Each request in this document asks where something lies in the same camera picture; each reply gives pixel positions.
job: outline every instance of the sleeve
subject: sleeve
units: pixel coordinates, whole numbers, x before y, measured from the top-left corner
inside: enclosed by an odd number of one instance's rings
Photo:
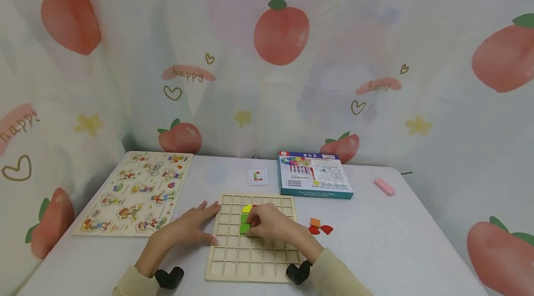
[[[130,266],[113,289],[112,296],[156,296],[158,289],[156,278],[143,276],[134,266]]]
[[[321,296],[372,296],[328,248],[311,266],[310,279]]]

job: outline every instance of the yellow block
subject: yellow block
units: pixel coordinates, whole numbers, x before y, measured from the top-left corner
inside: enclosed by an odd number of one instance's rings
[[[241,212],[248,214],[250,213],[250,209],[252,209],[252,205],[246,205]]]

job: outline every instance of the red quarter circle piece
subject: red quarter circle piece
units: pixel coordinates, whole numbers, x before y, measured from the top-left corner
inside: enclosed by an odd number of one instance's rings
[[[312,233],[312,235],[319,235],[320,231],[316,227],[309,227],[308,230]]]
[[[324,233],[329,235],[332,232],[332,230],[334,230],[334,228],[332,228],[331,226],[321,226],[321,230],[323,230]]]

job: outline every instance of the pink eraser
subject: pink eraser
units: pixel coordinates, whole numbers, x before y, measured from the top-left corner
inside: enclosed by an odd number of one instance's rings
[[[386,183],[386,181],[382,178],[376,178],[375,185],[377,185],[378,188],[380,188],[388,196],[395,194],[395,188],[391,187],[391,185]]]

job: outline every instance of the black clip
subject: black clip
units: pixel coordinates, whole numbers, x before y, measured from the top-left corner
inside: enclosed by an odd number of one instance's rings
[[[158,269],[154,277],[159,283],[161,288],[165,289],[176,289],[184,277],[184,270],[179,267],[172,269],[170,274],[163,269]]]
[[[291,264],[286,269],[286,275],[295,285],[301,285],[310,275],[310,268],[312,265],[308,260],[303,262],[300,268],[295,264]]]

